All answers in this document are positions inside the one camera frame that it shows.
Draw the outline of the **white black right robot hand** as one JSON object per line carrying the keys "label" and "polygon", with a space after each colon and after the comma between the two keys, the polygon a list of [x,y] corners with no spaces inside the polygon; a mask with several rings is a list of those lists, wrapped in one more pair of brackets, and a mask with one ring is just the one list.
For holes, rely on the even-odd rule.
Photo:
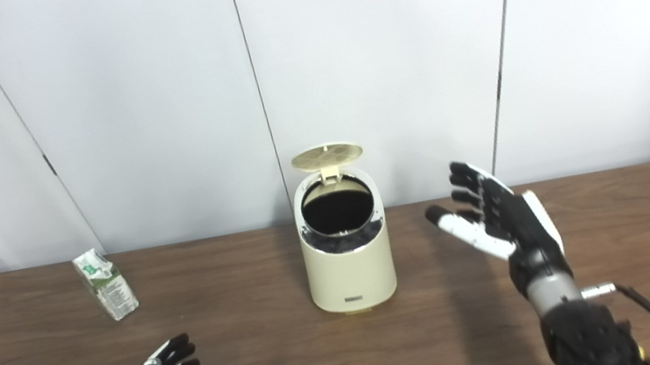
{"label": "white black right robot hand", "polygon": [[452,200],[467,208],[452,211],[432,204],[425,211],[427,221],[476,250],[506,260],[512,283],[525,298],[536,280],[572,276],[559,231],[534,192],[514,192],[465,162],[454,161],[448,168]]}

